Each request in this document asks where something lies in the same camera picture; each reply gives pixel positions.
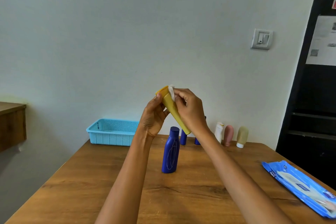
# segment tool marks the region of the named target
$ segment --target wet wipes packet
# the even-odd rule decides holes
[[[286,161],[262,162],[263,167],[301,201],[323,217],[336,218],[336,197]]]

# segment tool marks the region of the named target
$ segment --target qr code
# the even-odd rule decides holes
[[[317,57],[317,54],[319,53],[319,50],[311,50],[310,56]]]

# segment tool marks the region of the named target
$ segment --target person's left hand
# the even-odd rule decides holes
[[[151,139],[156,137],[157,133],[162,128],[163,122],[167,115],[168,110],[164,110],[166,107],[161,103],[162,95],[158,93],[145,107],[137,131],[145,132]]]

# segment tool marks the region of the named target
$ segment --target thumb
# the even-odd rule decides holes
[[[151,101],[148,102],[147,108],[150,112],[153,112],[155,108],[161,103],[162,95],[158,93]]]
[[[183,103],[183,100],[182,98],[175,94],[175,103],[177,105],[177,110],[180,112],[181,110],[184,110],[185,108],[187,108],[184,103]]]

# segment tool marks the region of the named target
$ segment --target blue bottle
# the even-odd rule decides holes
[[[180,129],[171,127],[169,137],[166,141],[165,151],[163,153],[162,172],[169,174],[176,171],[177,159],[179,157],[180,142],[179,142]]]
[[[186,145],[186,142],[187,142],[187,135],[182,130],[182,132],[181,132],[181,138],[180,138],[180,144],[181,145]]]
[[[195,144],[196,145],[201,145],[200,142],[197,140],[197,138],[195,138]]]

